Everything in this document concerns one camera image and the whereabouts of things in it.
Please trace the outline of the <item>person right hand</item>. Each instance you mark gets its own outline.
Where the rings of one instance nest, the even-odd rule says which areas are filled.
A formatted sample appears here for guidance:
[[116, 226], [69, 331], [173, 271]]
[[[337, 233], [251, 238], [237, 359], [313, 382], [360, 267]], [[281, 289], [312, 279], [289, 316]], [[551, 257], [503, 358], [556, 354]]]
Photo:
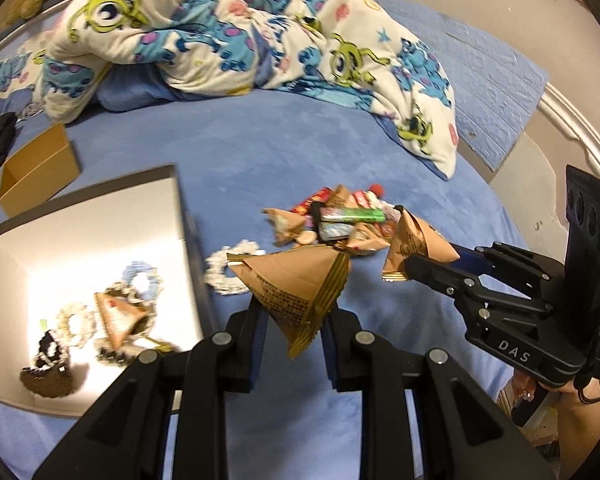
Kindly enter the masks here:
[[583, 406], [583, 400], [600, 402], [600, 381], [592, 379], [582, 390], [578, 390], [574, 382], [568, 382], [559, 388], [543, 385], [536, 379], [516, 370], [512, 379], [513, 392], [516, 398], [531, 400], [540, 389], [556, 393], [557, 398], [553, 403], [556, 410], [573, 410]]

